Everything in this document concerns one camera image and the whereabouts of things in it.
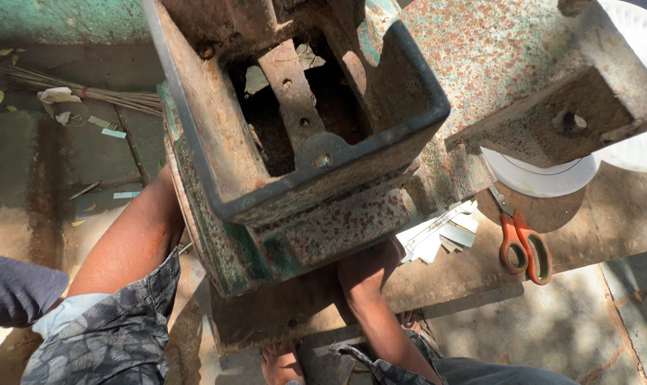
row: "scissors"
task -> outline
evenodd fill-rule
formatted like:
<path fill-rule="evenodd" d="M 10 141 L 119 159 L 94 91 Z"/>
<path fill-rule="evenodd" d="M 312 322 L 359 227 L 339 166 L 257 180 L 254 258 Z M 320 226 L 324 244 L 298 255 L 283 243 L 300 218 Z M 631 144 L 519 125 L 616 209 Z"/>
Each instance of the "scissors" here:
<path fill-rule="evenodd" d="M 540 233 L 528 227 L 518 210 L 507 198 L 492 186 L 490 192 L 501 210 L 501 228 L 504 231 L 504 242 L 499 249 L 499 259 L 504 268 L 511 274 L 519 274 L 527 269 L 530 280 L 538 285 L 546 285 L 551 280 L 551 254 L 549 247 Z M 535 245 L 540 260 L 540 276 L 535 273 L 535 257 L 530 243 Z M 518 258 L 516 267 L 508 258 L 509 249 L 513 249 Z"/>

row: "hand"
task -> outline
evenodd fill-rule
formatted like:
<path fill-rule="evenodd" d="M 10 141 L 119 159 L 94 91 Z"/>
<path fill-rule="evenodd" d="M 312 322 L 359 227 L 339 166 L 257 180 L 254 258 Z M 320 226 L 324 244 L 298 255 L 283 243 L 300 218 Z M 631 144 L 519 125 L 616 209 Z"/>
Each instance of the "hand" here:
<path fill-rule="evenodd" d="M 338 262 L 338 279 L 353 312 L 368 303 L 384 302 L 382 288 L 404 255 L 404 247 L 393 236 Z"/>

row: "dry leaf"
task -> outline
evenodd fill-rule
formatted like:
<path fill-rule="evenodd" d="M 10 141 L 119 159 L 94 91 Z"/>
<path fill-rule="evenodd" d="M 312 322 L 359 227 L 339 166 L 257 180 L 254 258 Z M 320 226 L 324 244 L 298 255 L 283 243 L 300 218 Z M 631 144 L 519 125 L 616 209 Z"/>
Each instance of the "dry leaf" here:
<path fill-rule="evenodd" d="M 83 211 L 88 212 L 88 211 L 93 211 L 95 209 L 96 209 L 96 203 L 93 202 L 93 204 L 90 207 L 88 207 L 87 209 L 85 209 Z"/>

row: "white paper plate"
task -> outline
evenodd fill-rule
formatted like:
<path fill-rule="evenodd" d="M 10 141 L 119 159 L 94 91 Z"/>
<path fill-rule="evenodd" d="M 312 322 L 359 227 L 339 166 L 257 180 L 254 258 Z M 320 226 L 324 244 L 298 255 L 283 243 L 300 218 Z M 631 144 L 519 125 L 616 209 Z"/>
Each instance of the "white paper plate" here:
<path fill-rule="evenodd" d="M 592 180 L 600 160 L 594 155 L 541 169 L 480 147 L 494 176 L 506 186 L 532 197 L 551 198 L 574 193 Z"/>
<path fill-rule="evenodd" d="M 647 69 L 647 10 L 619 0 L 600 0 L 600 4 Z M 594 154 L 621 169 L 647 173 L 647 132 Z"/>

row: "green wall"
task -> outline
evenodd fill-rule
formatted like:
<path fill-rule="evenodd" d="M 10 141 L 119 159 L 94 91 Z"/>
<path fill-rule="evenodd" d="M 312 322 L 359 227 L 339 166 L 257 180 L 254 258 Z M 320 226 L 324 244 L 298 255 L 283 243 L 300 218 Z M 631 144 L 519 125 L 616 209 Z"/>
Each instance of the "green wall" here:
<path fill-rule="evenodd" d="M 0 0 L 0 44 L 147 40 L 140 0 Z"/>

